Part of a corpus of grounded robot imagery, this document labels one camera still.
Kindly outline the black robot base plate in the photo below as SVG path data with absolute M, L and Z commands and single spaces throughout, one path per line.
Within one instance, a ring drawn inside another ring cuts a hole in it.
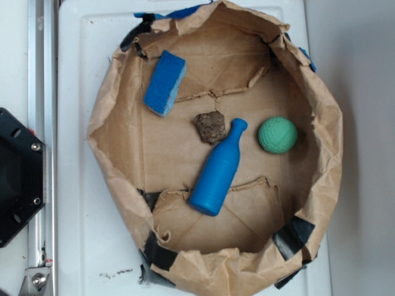
M 1 247 L 44 206 L 45 145 L 1 108 Z

